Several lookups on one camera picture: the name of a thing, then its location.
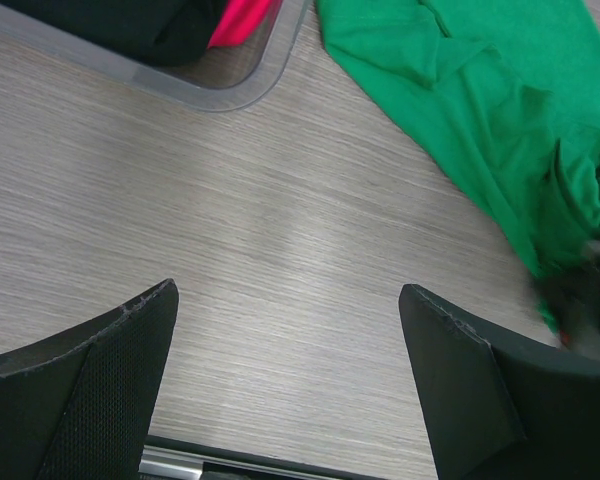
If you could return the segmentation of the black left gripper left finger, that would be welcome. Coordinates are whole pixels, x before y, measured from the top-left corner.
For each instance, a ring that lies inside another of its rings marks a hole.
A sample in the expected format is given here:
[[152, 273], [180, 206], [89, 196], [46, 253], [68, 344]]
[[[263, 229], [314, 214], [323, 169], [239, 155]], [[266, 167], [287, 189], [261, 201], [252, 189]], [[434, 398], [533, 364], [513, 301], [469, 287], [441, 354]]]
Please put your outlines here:
[[136, 479], [171, 346], [167, 279], [0, 354], [0, 479]]

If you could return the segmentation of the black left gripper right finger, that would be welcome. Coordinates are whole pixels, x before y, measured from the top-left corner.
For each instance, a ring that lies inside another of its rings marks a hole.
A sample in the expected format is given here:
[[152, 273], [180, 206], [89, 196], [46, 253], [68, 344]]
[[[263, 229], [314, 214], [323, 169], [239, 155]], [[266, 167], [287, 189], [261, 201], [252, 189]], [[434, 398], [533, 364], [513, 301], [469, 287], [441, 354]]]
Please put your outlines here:
[[402, 330], [441, 479], [600, 479], [600, 360], [415, 284]]

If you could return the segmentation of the green t-shirt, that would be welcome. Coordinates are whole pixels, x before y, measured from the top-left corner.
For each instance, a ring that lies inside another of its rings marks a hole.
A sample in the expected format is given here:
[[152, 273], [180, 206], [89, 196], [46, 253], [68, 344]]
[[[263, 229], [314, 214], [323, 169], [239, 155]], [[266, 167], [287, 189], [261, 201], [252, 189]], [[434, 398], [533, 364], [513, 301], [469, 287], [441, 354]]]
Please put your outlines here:
[[582, 1], [320, 1], [332, 59], [537, 277], [600, 234], [600, 32]]

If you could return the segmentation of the clear plastic bin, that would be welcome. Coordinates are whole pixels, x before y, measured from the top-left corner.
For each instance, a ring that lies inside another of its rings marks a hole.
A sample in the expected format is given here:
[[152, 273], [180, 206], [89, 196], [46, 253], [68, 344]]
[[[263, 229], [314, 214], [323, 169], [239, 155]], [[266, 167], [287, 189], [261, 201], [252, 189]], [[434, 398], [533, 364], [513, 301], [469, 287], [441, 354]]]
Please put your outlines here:
[[278, 82], [301, 30], [307, 1], [275, 1], [242, 45], [214, 48], [185, 67], [157, 68], [125, 58], [0, 5], [0, 32], [128, 86], [203, 112], [258, 102]]

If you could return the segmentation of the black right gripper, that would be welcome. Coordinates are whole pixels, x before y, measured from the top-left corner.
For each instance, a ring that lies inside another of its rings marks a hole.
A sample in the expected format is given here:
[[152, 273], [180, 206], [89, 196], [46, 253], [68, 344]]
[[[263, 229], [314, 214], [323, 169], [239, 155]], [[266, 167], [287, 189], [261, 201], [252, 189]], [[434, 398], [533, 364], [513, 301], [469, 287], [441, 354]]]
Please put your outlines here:
[[600, 237], [585, 243], [580, 264], [533, 286], [557, 323], [562, 347], [600, 360]]

